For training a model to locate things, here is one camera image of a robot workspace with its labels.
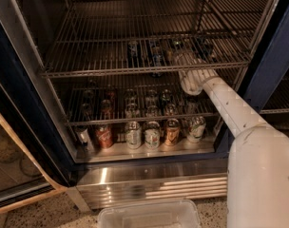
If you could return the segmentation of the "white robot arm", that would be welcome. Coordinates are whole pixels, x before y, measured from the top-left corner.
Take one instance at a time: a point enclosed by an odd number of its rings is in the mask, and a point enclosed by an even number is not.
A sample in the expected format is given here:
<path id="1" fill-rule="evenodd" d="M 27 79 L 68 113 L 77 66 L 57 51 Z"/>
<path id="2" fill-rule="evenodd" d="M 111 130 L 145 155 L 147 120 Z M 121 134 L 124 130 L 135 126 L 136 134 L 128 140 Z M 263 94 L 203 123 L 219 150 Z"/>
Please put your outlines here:
<path id="1" fill-rule="evenodd" d="M 289 228 L 289 138 L 191 51 L 173 55 L 183 91 L 204 91 L 234 136 L 228 157 L 227 228 Z"/>

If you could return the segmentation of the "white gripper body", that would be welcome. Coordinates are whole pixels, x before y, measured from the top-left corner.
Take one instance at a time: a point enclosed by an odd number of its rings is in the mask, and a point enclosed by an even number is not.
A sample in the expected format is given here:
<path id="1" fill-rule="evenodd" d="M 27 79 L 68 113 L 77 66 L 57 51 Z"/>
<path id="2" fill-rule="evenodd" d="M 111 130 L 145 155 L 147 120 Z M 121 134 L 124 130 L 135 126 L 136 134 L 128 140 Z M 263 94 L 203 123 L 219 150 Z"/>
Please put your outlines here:
<path id="1" fill-rule="evenodd" d="M 182 52 L 174 56 L 174 63 L 178 66 L 195 67 L 204 63 L 193 52 Z M 202 91 L 203 85 L 212 78 L 218 77 L 214 69 L 183 69 L 179 71 L 181 87 L 184 91 Z"/>

